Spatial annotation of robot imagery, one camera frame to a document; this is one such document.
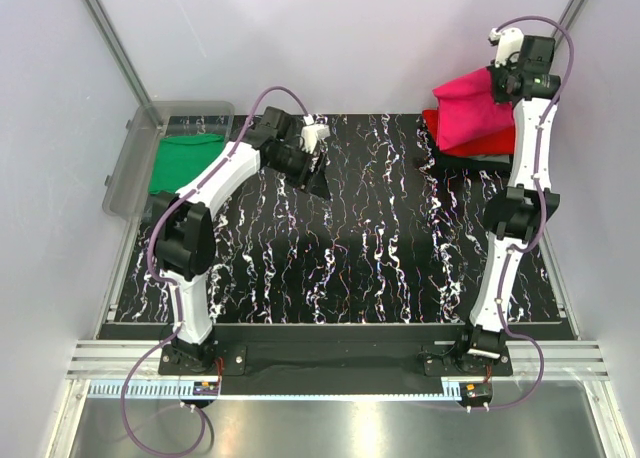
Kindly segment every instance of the black and white patterned surface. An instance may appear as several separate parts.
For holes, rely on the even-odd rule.
[[[481,217],[497,173],[439,169],[419,115],[329,115],[332,201],[262,170],[220,210],[208,279],[219,323],[434,323],[465,320],[480,288]],[[207,132],[207,120],[185,126]],[[234,126],[242,124],[237,117]],[[142,223],[116,320],[167,322],[168,292],[150,279]],[[538,250],[523,258],[512,321],[558,321]]]

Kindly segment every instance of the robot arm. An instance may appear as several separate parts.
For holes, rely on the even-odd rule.
[[[196,190],[161,228],[154,254],[160,274],[177,283],[170,285],[174,314],[176,289],[180,289],[184,322],[172,343],[174,351],[201,365],[213,361],[206,274],[216,253],[212,217],[222,204],[262,167],[284,173],[286,182],[300,191],[324,199],[331,197],[324,176],[325,154],[318,146],[329,136],[329,128],[314,124],[313,118],[306,116],[298,136],[295,125],[292,116],[268,107],[260,122],[247,130],[243,141],[227,143],[222,155],[195,180],[175,194],[162,192],[155,197],[152,213],[157,221],[178,198]],[[209,180],[214,172],[215,178]]]
[[[489,40],[498,47],[489,67],[494,100],[513,105],[516,146],[507,188],[487,204],[484,213],[483,226],[489,239],[487,263],[469,329],[458,343],[460,364],[468,371],[495,363],[505,348],[502,323],[507,321],[508,303],[522,258],[518,250],[527,247],[541,223],[537,186],[544,192],[547,218],[560,202],[560,196],[551,193],[548,172],[551,124],[557,110],[556,104],[550,105],[560,87],[560,78],[549,74],[555,40],[525,36],[517,28],[493,30]],[[505,269],[508,255],[511,258]],[[504,303],[503,320],[498,316],[497,300]]]

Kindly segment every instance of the gray wall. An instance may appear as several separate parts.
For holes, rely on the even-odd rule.
[[[636,448],[640,286],[640,12],[637,0],[590,0],[573,30],[574,75],[553,130],[549,223],[585,338],[597,339]],[[566,47],[557,58],[564,66]]]
[[[488,63],[491,28],[559,18],[568,0],[102,1],[154,99],[246,113],[279,84],[314,113],[389,113],[433,105],[432,88]]]
[[[136,103],[80,0],[0,0],[0,448],[40,456],[123,223],[101,210]]]

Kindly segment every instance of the white plastic part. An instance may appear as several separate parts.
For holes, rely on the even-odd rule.
[[[307,125],[302,128],[302,149],[307,153],[313,153],[319,141],[331,135],[329,126],[317,124]]]
[[[522,185],[526,190],[536,189],[533,182],[533,168],[536,159],[538,124],[547,106],[549,106],[549,100],[533,98],[529,101],[520,100],[513,110],[516,122],[516,149],[509,186]],[[557,109],[557,104],[551,108],[542,129],[540,169],[537,177],[543,190],[546,188],[551,189],[551,181],[549,179],[549,140],[551,138],[551,125]]]
[[[175,280],[180,288],[182,328],[180,328],[178,338],[186,343],[201,344],[213,329],[207,308],[206,275],[195,276],[191,281],[185,280],[182,275],[173,271],[162,270],[160,275]],[[173,314],[177,320],[176,286],[169,285],[169,292],[171,293]]]
[[[500,332],[502,331],[502,322],[498,316],[498,305],[496,299],[502,300],[502,312],[505,321],[507,320],[507,313],[509,310],[509,301],[511,299],[511,289],[513,288],[513,282],[516,278],[516,272],[518,271],[518,265],[520,264],[520,258],[522,253],[514,251],[511,253],[511,259],[509,260],[509,267],[505,275],[504,283],[502,286],[502,296],[498,297],[498,283],[500,281],[500,275],[504,267],[504,261],[509,254],[508,248],[512,245],[523,247],[522,240],[516,240],[513,238],[498,237],[489,233],[489,253],[487,256],[487,264],[485,265],[484,275],[482,277],[482,285],[480,286],[480,294],[476,300],[476,304],[471,310],[470,320],[473,326],[482,326],[485,331]]]
[[[515,53],[520,51],[524,34],[520,28],[506,28],[500,32],[496,32],[495,28],[491,30],[489,39],[495,41],[495,35],[499,35],[498,51],[496,52],[495,66],[500,67],[507,64],[510,57],[515,58]]]
[[[222,154],[211,163],[200,176],[188,185],[180,188],[177,193],[182,196],[194,189],[220,162],[227,160],[227,155],[234,144],[234,142],[227,143]],[[189,198],[188,201],[191,203],[204,203],[209,208],[211,217],[214,217],[231,194],[236,191],[247,178],[255,175],[258,170],[260,170],[260,152],[254,150],[251,145],[240,143],[235,154],[229,158],[216,175],[195,195]]]

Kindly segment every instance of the red cloth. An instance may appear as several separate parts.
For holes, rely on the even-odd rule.
[[[514,124],[511,104],[494,103],[491,74],[486,68],[450,81],[434,89],[433,94],[440,112],[438,132],[433,136],[441,151],[449,152]]]
[[[422,116],[427,123],[427,128],[434,136],[438,135],[438,110],[424,110]],[[452,156],[475,155],[513,155],[516,143],[516,127],[510,126],[497,133],[476,138],[454,148],[449,148],[446,153]]]

